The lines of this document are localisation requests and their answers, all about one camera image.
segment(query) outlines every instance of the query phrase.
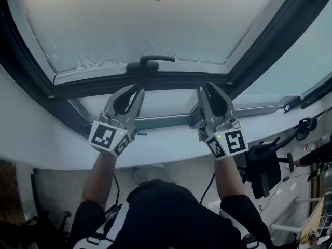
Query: black cable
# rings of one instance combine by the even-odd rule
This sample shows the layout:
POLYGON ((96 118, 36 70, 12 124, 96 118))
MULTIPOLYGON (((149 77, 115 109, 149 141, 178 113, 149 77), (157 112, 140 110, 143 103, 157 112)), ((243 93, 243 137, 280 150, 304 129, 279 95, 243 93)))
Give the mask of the black cable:
POLYGON ((113 177, 114 177, 114 181, 115 181, 115 184, 116 184, 116 188, 118 188, 118 193, 116 194, 116 206, 118 206, 118 201, 119 201, 119 195, 120 195, 120 187, 119 187, 119 184, 118 184, 118 180, 116 180, 116 177, 115 177, 115 173, 113 173, 113 177))
POLYGON ((205 190, 205 192, 204 192, 204 194, 203 194, 203 196, 202 196, 202 198, 201 198, 201 202, 200 202, 200 204, 202 204, 203 199, 204 199, 206 193, 208 192, 210 186, 212 185, 212 182, 213 182, 213 180, 214 180, 214 176, 215 176, 215 174, 213 173, 213 175, 212 175, 212 179, 211 179, 211 181, 210 181, 210 183, 209 183, 209 186, 207 187, 207 189, 205 190))
POLYGON ((266 209, 266 208, 269 206, 271 198, 276 194, 276 192, 278 192, 278 190, 279 190, 279 186, 280 186, 280 184, 281 184, 282 182, 288 181, 289 179, 292 179, 292 178, 305 176, 305 175, 308 175, 308 174, 310 174, 310 173, 306 173, 306 174, 302 174, 302 175, 297 175, 297 176, 292 176, 292 177, 285 177, 285 178, 283 178, 283 179, 279 182, 278 187, 276 188, 276 191, 274 192, 274 194, 270 196, 269 201, 268 201, 268 204, 265 206, 265 208, 262 209, 262 208, 261 208, 261 205, 259 205, 259 209, 260 209, 259 214, 261 214, 261 213, 263 212, 263 210, 266 209))
POLYGON ((303 243, 299 243, 299 244, 297 245, 297 249, 299 249, 300 244, 305 244, 305 243, 307 243, 307 242, 309 242, 309 241, 310 241, 310 237, 309 237, 305 242, 303 242, 303 243))

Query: strap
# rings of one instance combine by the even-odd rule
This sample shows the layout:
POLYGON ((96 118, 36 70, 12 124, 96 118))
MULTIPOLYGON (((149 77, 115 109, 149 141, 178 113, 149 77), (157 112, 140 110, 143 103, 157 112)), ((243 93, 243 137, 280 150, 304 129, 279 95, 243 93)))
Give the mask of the strap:
POLYGON ((119 231, 122 229, 125 220, 126 220, 126 215, 129 210, 129 203, 125 201, 119 211, 119 214, 117 215, 113 226, 109 230, 108 234, 106 235, 106 238, 115 241, 116 236, 118 235, 119 231))
POLYGON ((253 234, 250 234, 241 223, 239 223, 225 211, 220 209, 219 215, 223 218, 230 219, 233 226, 239 230, 241 234, 241 241, 246 245, 247 249, 266 249, 266 246, 263 243, 259 242, 257 238, 253 234))
POLYGON ((112 242, 107 240, 96 240, 95 243, 91 243, 87 241, 87 238, 84 238, 76 243, 73 249, 107 249, 112 244, 112 242))

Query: wooden board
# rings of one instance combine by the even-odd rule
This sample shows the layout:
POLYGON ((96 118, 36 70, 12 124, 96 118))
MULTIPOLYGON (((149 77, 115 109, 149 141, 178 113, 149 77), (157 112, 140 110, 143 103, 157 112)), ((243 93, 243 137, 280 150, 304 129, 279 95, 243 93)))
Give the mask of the wooden board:
POLYGON ((315 207, 314 211, 311 213, 309 219, 307 220, 305 226, 302 229, 302 232, 300 234, 300 243, 306 243, 309 242, 309 234, 311 231, 318 231, 318 227, 321 221, 321 215, 323 210, 323 203, 324 203, 324 197, 320 200, 320 202, 315 207))
MULTIPOLYGON (((8 161, 0 160, 0 220, 11 224, 20 225, 25 223, 18 194, 16 169, 8 161)), ((0 248, 11 248, 0 240, 0 248)))

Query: white strap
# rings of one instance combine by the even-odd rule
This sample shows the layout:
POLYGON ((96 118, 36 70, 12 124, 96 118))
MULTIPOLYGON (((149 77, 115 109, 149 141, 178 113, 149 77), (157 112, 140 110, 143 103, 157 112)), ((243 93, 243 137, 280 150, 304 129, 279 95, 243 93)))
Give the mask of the white strap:
POLYGON ((105 225, 106 225, 106 222, 104 222, 104 224, 102 226, 100 226, 95 233, 103 234, 104 233, 104 229, 105 229, 105 225))
MULTIPOLYGON (((239 232, 241 234, 241 240, 243 239, 243 237, 245 237, 246 235, 249 234, 247 228, 245 228, 241 223, 239 223, 236 219, 234 219, 233 217, 228 215, 222 209, 220 209, 219 215, 223 218, 227 218, 227 219, 231 220, 233 226, 236 227, 239 230, 239 232)), ((258 242, 258 248, 257 249, 266 249, 266 246, 263 243, 258 242)))
POLYGON ((107 240, 97 241, 98 245, 87 242, 87 238, 80 240, 75 244, 73 249, 107 249, 113 243, 107 240))
POLYGON ((126 220, 126 215, 129 210, 129 203, 126 201, 123 203, 114 223, 111 229, 109 230, 108 234, 106 237, 109 240, 115 241, 116 236, 118 235, 119 231, 122 229, 125 220, 126 220))
POLYGON ((248 230, 241 223, 239 223, 237 220, 232 218, 230 215, 228 215, 222 209, 220 209, 219 215, 223 218, 227 218, 227 219, 231 220, 231 222, 233 223, 233 226, 239 230, 239 232, 241 234, 241 239, 243 239, 243 237, 245 237, 246 235, 249 234, 248 230))

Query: cable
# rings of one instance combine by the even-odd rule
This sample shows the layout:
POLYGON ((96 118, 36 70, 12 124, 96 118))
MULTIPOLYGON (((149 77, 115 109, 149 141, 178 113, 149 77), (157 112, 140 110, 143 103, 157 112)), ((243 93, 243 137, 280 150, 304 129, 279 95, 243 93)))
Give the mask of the cable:
POLYGON ((332 107, 330 107, 329 109, 326 109, 325 111, 323 111, 322 113, 320 113, 321 115, 317 116, 317 121, 319 121, 327 112, 329 112, 332 109, 332 107))
POLYGON ((326 163, 322 162, 322 161, 320 160, 320 158, 318 158, 318 160, 321 162, 321 164, 324 164, 324 165, 326 165, 326 163))
POLYGON ((115 177, 115 173, 113 173, 113 177, 114 177, 114 181, 115 181, 115 184, 116 184, 116 188, 118 188, 118 193, 116 194, 116 206, 118 206, 118 201, 119 201, 119 195, 120 195, 120 187, 119 187, 119 184, 118 184, 118 180, 116 180, 116 177, 115 177))
POLYGON ((310 241, 310 236, 309 236, 309 238, 308 238, 305 242, 303 242, 303 243, 299 243, 298 246, 297 246, 297 249, 299 249, 300 244, 305 244, 305 243, 307 243, 307 242, 309 242, 309 241, 310 241))
POLYGON ((279 186, 280 186, 280 184, 281 184, 282 182, 288 181, 289 179, 293 179, 293 178, 296 178, 296 177, 305 176, 305 175, 308 175, 308 174, 310 174, 310 173, 306 173, 306 174, 302 174, 302 175, 297 175, 297 176, 292 176, 292 177, 285 177, 285 178, 283 178, 283 179, 279 182, 278 187, 276 188, 276 191, 274 192, 274 194, 270 196, 269 201, 268 201, 268 204, 265 206, 265 208, 262 209, 262 208, 261 208, 261 205, 259 205, 259 209, 260 209, 259 214, 261 214, 261 213, 263 212, 263 210, 266 209, 266 208, 269 206, 271 198, 276 194, 276 192, 278 192, 278 190, 279 190, 279 186))
POLYGON ((213 173, 213 175, 212 175, 212 179, 211 179, 211 181, 210 181, 210 183, 209 183, 209 185, 208 185, 207 189, 205 190, 205 192, 204 192, 204 194, 203 194, 203 196, 202 196, 202 198, 201 198, 201 202, 200 202, 200 204, 202 204, 202 202, 203 202, 203 199, 204 199, 204 197, 205 197, 206 193, 208 192, 208 190, 209 190, 210 186, 212 185, 212 182, 213 182, 213 180, 214 180, 214 176, 215 176, 215 174, 213 173))

